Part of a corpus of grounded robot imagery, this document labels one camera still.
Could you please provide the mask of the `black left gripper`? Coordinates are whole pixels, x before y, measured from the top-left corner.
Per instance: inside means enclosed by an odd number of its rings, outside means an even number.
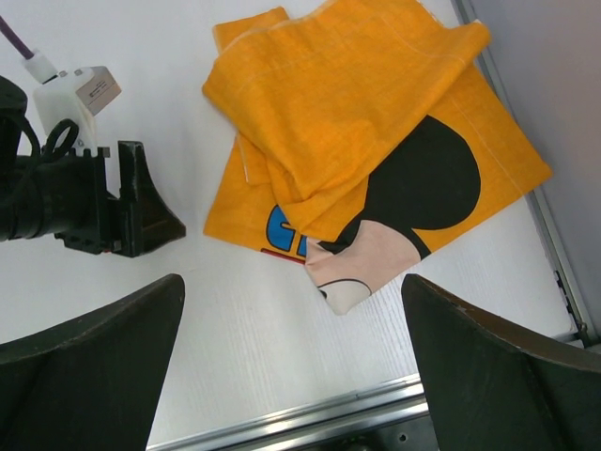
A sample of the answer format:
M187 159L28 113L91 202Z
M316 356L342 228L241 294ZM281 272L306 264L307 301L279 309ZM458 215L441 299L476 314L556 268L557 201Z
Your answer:
M1 240L31 240L52 235L72 250L92 255L114 251L140 257L183 239L186 226L168 208L149 172L144 145L118 141L120 190L118 226L112 219L116 198L107 190L109 148L94 156L72 150L54 163L34 169L20 192L27 157L1 179Z

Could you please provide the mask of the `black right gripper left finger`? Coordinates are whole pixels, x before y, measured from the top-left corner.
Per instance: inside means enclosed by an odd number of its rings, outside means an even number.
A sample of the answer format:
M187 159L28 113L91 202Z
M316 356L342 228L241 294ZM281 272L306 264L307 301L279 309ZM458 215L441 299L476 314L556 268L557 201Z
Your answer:
M184 299L183 278L168 274L2 344L2 449L146 449Z

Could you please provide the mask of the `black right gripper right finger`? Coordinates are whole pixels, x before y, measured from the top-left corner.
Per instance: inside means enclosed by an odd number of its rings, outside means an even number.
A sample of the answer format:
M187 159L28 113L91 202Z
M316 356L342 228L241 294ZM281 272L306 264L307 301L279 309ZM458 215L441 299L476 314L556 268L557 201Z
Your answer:
M401 287L442 450L597 450L600 356L467 303L418 274Z

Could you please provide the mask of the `orange Mickey Mouse placemat cloth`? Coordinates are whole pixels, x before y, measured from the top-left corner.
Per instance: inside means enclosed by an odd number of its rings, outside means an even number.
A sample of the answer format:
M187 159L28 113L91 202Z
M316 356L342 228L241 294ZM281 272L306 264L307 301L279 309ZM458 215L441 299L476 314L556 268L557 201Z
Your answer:
M204 232L301 263L339 315L551 177L477 68L480 21L329 1L213 37L202 90L236 136Z

